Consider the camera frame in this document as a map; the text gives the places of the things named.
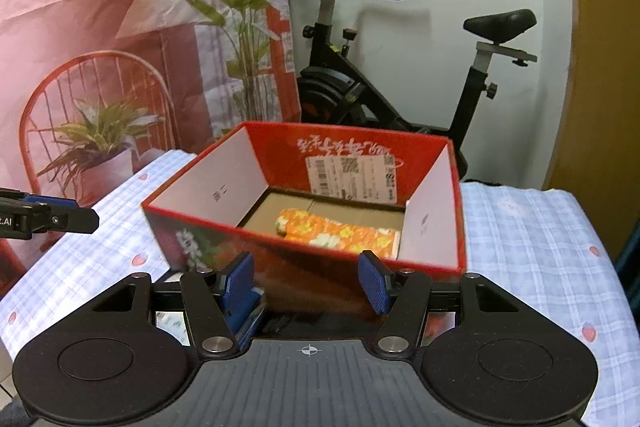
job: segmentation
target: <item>barcode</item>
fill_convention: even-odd
[[[385,173],[386,187],[396,186],[396,171],[394,169],[387,169]]]
[[[360,168],[358,167],[357,158],[344,157],[340,158],[340,161],[342,163],[342,172],[344,172],[345,174],[347,174],[348,172],[359,174]]]
[[[323,196],[329,196],[329,183],[326,179],[326,168],[324,167],[324,160],[316,160],[316,170],[318,171],[320,194]]]

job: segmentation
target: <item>bike seat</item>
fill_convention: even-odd
[[[473,17],[465,21],[463,28],[494,44],[504,44],[533,28],[537,23],[535,13],[525,9]]]

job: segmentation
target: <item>wooden door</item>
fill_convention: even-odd
[[[612,258],[640,216],[640,0],[576,0],[548,188],[575,195]]]

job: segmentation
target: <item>orange floral oven mitt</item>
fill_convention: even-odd
[[[276,230],[285,239],[315,247],[352,253],[371,250],[381,259],[398,256],[400,232],[397,230],[344,225],[298,208],[283,210],[276,220]]]

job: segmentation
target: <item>plant pot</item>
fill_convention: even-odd
[[[80,174],[82,203],[95,203],[132,176],[131,149],[125,149],[110,160],[82,171]]]

